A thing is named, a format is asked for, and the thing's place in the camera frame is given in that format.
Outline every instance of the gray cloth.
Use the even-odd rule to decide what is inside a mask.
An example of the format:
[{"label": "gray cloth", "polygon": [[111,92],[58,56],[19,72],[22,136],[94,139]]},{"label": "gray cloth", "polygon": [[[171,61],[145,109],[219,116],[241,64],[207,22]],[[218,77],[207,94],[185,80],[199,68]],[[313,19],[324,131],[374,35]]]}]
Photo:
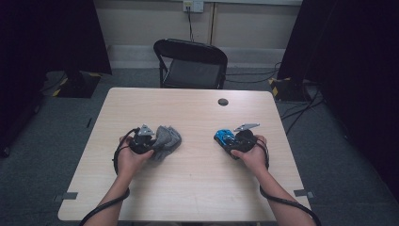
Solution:
[{"label": "gray cloth", "polygon": [[156,130],[156,141],[152,145],[154,154],[151,159],[162,161],[173,153],[182,143],[182,137],[171,126],[160,125]]}]

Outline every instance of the black folding chair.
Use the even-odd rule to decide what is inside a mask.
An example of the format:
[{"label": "black folding chair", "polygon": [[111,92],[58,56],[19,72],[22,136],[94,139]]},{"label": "black folding chair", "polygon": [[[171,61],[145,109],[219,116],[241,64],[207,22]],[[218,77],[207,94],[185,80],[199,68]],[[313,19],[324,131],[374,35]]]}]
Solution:
[{"label": "black folding chair", "polygon": [[[157,41],[153,50],[159,59],[161,88],[223,89],[228,60],[217,47],[165,39]],[[164,58],[172,59],[169,68]]]}]

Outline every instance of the chair backrest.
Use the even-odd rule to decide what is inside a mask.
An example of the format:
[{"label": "chair backrest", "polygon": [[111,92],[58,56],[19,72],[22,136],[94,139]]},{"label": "chair backrest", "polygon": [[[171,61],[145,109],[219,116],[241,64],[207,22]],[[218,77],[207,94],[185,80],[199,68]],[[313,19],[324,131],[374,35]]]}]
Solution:
[{"label": "chair backrest", "polygon": [[179,60],[224,65],[225,67],[227,67],[228,63],[226,55],[217,47],[188,40],[158,40],[154,44],[153,50],[160,62],[163,62],[162,57],[168,57]]}]

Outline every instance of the hand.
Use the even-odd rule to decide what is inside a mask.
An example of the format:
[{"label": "hand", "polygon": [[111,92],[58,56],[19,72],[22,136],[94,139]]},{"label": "hand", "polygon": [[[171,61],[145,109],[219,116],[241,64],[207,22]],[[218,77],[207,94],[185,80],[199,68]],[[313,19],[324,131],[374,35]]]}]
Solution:
[{"label": "hand", "polygon": [[129,142],[133,138],[128,136],[121,145],[120,155],[118,156],[118,176],[128,177],[132,180],[141,165],[151,157],[153,150],[143,154],[134,153],[129,147]]},{"label": "hand", "polygon": [[[266,139],[264,138],[264,136],[255,135],[255,137],[257,139],[259,139],[257,141],[258,144],[264,146],[264,144],[266,143]],[[258,145],[253,146],[253,148],[251,150],[249,150],[248,152],[246,152],[246,153],[242,153],[242,152],[237,151],[237,150],[232,150],[231,153],[234,156],[237,156],[237,157],[241,158],[244,161],[244,163],[246,164],[246,166],[254,174],[256,174],[256,172],[258,170],[267,170],[267,168],[265,166],[266,162],[265,162],[264,151]]]}]

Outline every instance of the dark curtain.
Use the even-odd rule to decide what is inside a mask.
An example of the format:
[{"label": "dark curtain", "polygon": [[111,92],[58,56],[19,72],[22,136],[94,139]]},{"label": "dark curtain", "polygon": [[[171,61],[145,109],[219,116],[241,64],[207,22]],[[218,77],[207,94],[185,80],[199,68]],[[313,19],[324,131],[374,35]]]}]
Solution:
[{"label": "dark curtain", "polygon": [[399,2],[304,0],[279,79],[320,82],[359,152],[399,201]]},{"label": "dark curtain", "polygon": [[0,136],[50,71],[111,74],[92,0],[0,1]]}]

